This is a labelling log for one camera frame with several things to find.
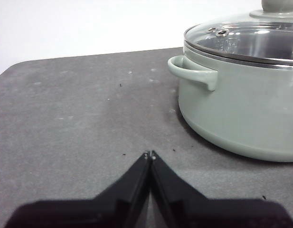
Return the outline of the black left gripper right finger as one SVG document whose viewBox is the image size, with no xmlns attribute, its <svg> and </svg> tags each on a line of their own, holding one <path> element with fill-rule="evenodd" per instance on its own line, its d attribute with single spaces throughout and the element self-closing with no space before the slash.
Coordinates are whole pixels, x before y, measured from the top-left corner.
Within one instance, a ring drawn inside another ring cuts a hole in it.
<svg viewBox="0 0 293 228">
<path fill-rule="evenodd" d="M 285 208 L 261 199 L 209 199 L 151 151 L 151 190 L 170 228 L 292 228 Z"/>
</svg>

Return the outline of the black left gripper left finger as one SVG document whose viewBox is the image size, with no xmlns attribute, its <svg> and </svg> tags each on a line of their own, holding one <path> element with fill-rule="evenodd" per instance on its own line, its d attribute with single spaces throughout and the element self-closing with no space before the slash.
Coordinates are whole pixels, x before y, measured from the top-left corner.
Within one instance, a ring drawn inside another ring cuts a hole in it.
<svg viewBox="0 0 293 228">
<path fill-rule="evenodd" d="M 7 228 L 133 228 L 149 194 L 151 156 L 143 153 L 92 199 L 41 200 L 18 207 Z"/>
</svg>

